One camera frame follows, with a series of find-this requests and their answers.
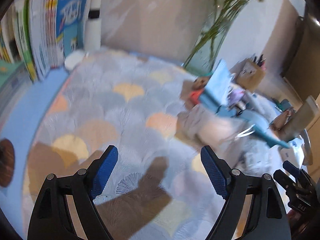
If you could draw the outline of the stack of books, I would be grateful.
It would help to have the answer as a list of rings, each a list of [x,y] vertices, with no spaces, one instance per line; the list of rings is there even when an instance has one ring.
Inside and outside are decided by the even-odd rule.
[[[1,20],[2,55],[23,61],[32,81],[84,47],[88,0],[15,0]]]

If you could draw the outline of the plaid packaged face mask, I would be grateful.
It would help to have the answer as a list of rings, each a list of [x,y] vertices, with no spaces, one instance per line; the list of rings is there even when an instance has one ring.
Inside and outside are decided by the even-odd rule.
[[[202,105],[181,112],[177,116],[178,130],[191,140],[198,139],[204,145],[217,148],[248,127],[238,118],[220,117]]]

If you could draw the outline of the purple wet wipes pack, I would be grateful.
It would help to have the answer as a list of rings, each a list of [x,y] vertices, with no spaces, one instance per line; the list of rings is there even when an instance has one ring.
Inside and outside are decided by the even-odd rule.
[[[232,107],[242,100],[245,90],[239,87],[230,87],[227,95],[227,106]]]

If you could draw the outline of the red soft object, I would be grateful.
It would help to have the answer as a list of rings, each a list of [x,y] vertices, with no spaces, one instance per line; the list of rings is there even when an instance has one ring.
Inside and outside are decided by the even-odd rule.
[[[189,100],[194,104],[198,105],[200,103],[199,97],[203,93],[202,89],[194,90],[189,94]]]

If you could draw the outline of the white tissue pack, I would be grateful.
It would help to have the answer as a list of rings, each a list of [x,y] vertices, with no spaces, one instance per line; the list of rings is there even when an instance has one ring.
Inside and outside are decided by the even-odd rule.
[[[279,146],[278,151],[282,161],[289,161],[295,167],[301,168],[313,164],[310,141],[301,135],[288,142],[289,148]]]

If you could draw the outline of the light blue surgical mask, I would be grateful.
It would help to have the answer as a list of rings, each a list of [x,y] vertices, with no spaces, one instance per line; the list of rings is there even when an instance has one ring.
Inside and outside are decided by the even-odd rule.
[[[218,106],[226,106],[230,85],[235,77],[224,59],[221,59],[204,88],[204,94],[209,96]]]

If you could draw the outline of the patterned table cloth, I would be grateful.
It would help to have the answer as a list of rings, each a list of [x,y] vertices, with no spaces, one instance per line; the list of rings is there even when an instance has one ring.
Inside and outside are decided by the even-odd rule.
[[[70,74],[52,70],[25,88],[1,137],[12,142],[15,169],[1,188],[1,209],[22,238],[50,173],[70,176],[108,146],[118,162],[94,199],[115,239],[204,239],[224,204],[201,163],[198,139],[178,130],[192,109],[194,77],[172,63],[103,50]],[[276,147],[244,131],[211,148],[231,167],[260,176],[282,167]]]

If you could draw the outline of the beige mini bag keychain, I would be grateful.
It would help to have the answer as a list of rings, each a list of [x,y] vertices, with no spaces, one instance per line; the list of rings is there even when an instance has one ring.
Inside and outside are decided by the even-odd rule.
[[[273,131],[279,131],[280,129],[282,129],[284,125],[289,121],[293,113],[293,107],[289,107],[288,109],[283,111],[270,123],[270,129],[272,129]]]

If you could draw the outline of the glass vase with stems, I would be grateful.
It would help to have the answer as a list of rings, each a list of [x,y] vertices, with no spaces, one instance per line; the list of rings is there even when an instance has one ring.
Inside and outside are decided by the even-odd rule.
[[[199,76],[213,72],[220,48],[234,20],[250,1],[252,0],[209,0],[208,16],[183,64],[186,71]]]

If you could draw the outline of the cardboard pen holder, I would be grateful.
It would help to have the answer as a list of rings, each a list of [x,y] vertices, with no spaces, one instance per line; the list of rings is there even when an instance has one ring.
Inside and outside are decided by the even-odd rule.
[[[236,78],[236,83],[253,93],[265,77],[266,72],[251,59],[246,59],[243,68]]]

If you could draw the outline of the beige thermos bottle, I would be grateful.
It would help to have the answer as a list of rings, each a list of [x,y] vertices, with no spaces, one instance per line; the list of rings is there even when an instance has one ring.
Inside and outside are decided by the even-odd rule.
[[[285,142],[289,142],[307,128],[313,119],[319,114],[319,106],[313,96],[308,96],[296,113],[279,130],[279,137]]]

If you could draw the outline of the blue fabric pouch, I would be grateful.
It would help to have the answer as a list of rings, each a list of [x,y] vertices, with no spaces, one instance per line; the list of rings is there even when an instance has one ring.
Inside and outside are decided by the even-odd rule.
[[[199,102],[208,110],[212,111],[214,114],[218,115],[219,117],[236,117],[236,110],[229,109],[227,106],[219,105],[215,102],[210,96],[208,96],[205,92],[203,92],[199,96]]]

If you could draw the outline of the teal drawstring pouch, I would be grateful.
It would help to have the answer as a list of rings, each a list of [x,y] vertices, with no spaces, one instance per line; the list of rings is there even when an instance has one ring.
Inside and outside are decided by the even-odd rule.
[[[253,135],[266,142],[269,148],[272,148],[276,145],[287,149],[291,147],[287,142],[280,140],[270,130],[268,121],[261,114],[246,109],[238,113],[237,117],[249,122],[250,125],[252,125],[252,129],[254,130]]]

